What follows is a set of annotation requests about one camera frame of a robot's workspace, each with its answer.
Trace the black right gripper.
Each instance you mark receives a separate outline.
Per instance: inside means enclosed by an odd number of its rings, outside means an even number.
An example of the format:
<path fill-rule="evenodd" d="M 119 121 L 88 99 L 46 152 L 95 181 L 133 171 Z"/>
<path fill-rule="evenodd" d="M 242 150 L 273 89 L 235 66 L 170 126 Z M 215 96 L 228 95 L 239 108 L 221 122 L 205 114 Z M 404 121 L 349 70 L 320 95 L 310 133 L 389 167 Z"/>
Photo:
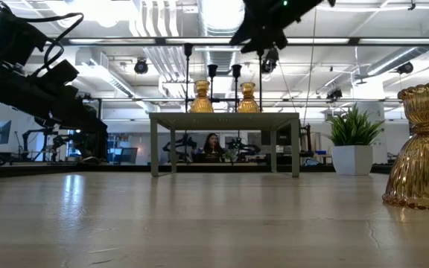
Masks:
<path fill-rule="evenodd" d="M 241 52 L 263 51 L 276 46 L 283 49 L 287 38 L 279 35 L 258 35 L 262 30 L 284 29 L 293 22 L 299 22 L 304 11 L 303 0 L 244 0 L 245 18 L 229 41 L 230 45 L 239 45 L 251 39 Z"/>

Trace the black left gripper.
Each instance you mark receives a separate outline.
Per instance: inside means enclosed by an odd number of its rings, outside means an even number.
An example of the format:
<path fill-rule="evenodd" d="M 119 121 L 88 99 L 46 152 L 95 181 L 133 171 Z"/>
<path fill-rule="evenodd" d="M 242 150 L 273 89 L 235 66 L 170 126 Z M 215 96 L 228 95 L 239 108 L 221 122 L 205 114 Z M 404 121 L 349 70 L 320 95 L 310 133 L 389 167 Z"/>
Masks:
<path fill-rule="evenodd" d="M 28 87 L 30 108 L 34 116 L 50 124 L 83 130 L 83 158 L 95 154 L 99 159 L 107 157 L 107 125 L 90 112 L 77 96 L 73 86 L 30 85 Z M 96 134 L 88 130 L 97 130 Z"/>

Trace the tall black candlestick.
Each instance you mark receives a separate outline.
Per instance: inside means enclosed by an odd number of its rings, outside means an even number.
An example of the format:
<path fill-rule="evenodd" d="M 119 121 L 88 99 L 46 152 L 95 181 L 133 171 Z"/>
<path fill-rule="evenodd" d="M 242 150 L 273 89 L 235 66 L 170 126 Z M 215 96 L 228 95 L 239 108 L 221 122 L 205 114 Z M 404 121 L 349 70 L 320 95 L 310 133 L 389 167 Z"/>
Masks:
<path fill-rule="evenodd" d="M 193 45 L 189 42 L 185 43 L 183 45 L 184 55 L 185 55 L 185 63 L 186 63 L 186 70 L 185 70 L 185 111 L 188 111 L 188 85 L 190 82 L 189 77 L 189 60 L 192 55 L 193 51 Z"/>
<path fill-rule="evenodd" d="M 263 93 L 263 88 L 262 88 L 262 63 L 263 63 L 263 57 L 264 55 L 264 50 L 258 50 L 257 51 L 257 56 L 258 56 L 258 69 L 259 69 L 259 74 L 258 74 L 258 88 L 259 88 L 259 109 L 262 112 L 263 111 L 263 98 L 262 98 L 262 93 Z"/>

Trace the amber glass candle holder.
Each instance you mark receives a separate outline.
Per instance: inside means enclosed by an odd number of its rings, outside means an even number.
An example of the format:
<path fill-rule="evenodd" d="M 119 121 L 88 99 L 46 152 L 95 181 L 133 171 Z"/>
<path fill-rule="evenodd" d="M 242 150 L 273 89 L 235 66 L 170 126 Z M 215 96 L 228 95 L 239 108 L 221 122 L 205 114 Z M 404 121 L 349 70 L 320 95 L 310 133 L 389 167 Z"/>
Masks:
<path fill-rule="evenodd" d="M 209 81 L 197 80 L 194 84 L 195 99 L 191 104 L 191 113 L 213 113 L 212 102 L 208 97 Z"/>
<path fill-rule="evenodd" d="M 398 93 L 413 135 L 404 144 L 391 169 L 382 200 L 429 210 L 429 83 Z"/>
<path fill-rule="evenodd" d="M 239 113 L 259 113 L 261 110 L 254 98 L 255 84 L 246 82 L 241 84 L 243 99 L 238 104 Z"/>

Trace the green perforated metal shelf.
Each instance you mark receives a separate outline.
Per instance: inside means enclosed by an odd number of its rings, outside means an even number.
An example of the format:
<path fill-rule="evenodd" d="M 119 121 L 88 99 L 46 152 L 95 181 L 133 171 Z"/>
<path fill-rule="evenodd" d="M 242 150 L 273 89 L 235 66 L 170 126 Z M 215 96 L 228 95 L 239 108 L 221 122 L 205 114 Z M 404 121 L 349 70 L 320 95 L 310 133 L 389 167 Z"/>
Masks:
<path fill-rule="evenodd" d="M 174 145 L 177 130 L 263 130 L 269 131 L 271 149 L 271 171 L 277 171 L 276 131 L 290 127 L 292 176 L 300 174 L 299 114 L 290 113 L 181 113 L 151 112 L 150 120 L 150 172 L 159 175 L 158 126 L 170 131 Z"/>

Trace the black overhead light bar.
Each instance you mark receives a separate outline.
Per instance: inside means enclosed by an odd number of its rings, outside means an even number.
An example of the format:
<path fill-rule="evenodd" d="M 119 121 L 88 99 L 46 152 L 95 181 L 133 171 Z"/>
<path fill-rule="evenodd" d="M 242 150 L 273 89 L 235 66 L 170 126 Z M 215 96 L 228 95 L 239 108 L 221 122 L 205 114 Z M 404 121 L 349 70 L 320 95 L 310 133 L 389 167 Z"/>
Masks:
<path fill-rule="evenodd" d="M 229 46 L 229 37 L 87 37 L 64 38 L 69 46 L 175 46 L 185 43 L 201 46 Z M 407 46 L 429 47 L 429 38 L 369 38 L 369 37 L 288 37 L 288 46 Z"/>

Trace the person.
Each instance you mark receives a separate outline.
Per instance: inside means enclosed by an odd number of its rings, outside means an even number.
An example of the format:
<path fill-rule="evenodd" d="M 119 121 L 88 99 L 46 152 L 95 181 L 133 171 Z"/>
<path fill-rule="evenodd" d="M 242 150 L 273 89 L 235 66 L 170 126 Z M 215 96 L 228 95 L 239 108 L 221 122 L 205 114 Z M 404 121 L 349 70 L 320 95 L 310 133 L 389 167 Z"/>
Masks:
<path fill-rule="evenodd" d="M 204 161 L 210 163 L 225 162 L 224 149 L 220 146 L 219 138 L 215 133 L 209 133 L 203 146 Z"/>

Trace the green plant in white pot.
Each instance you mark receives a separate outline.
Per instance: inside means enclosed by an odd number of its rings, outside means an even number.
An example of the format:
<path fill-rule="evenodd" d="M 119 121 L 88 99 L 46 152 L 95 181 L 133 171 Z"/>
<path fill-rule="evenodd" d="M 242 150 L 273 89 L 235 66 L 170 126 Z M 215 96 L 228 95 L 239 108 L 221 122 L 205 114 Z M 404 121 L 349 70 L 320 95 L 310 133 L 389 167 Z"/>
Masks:
<path fill-rule="evenodd" d="M 372 143 L 381 133 L 383 121 L 371 122 L 367 111 L 355 104 L 347 113 L 329 118 L 333 143 L 331 157 L 341 176 L 368 176 L 373 165 Z"/>

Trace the silver ceiling duct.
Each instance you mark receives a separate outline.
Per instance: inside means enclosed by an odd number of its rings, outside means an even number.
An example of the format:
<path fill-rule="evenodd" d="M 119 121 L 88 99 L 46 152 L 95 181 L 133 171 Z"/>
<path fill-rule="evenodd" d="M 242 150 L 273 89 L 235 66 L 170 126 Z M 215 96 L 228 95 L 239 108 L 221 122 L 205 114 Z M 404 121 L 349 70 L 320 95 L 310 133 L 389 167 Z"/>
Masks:
<path fill-rule="evenodd" d="M 227 37 L 229 43 L 244 19 L 243 0 L 197 0 L 197 6 L 201 34 Z M 217 65 L 217 75 L 213 80 L 214 95 L 231 92 L 234 81 L 232 65 L 236 64 L 237 52 L 233 48 L 208 47 L 205 61 L 208 65 Z"/>

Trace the black aluminium table frame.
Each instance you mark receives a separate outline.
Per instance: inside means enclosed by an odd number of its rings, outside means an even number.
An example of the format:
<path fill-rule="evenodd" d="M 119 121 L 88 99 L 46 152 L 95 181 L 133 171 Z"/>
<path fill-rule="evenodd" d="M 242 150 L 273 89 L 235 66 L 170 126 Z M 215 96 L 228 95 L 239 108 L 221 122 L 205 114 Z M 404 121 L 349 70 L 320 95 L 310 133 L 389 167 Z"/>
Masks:
<path fill-rule="evenodd" d="M 389 174 L 392 165 L 373 165 L 370 173 Z M 291 173 L 291 166 L 278 165 L 277 172 Z M 52 173 L 81 173 L 81 172 L 132 172 L 151 173 L 151 166 L 141 165 L 4 165 L 0 166 L 0 178 L 16 176 L 37 176 Z M 171 166 L 160 166 L 159 174 L 174 173 Z M 267 165 L 178 165 L 177 173 L 270 173 L 271 167 Z M 334 167 L 300 166 L 300 173 L 334 173 Z"/>

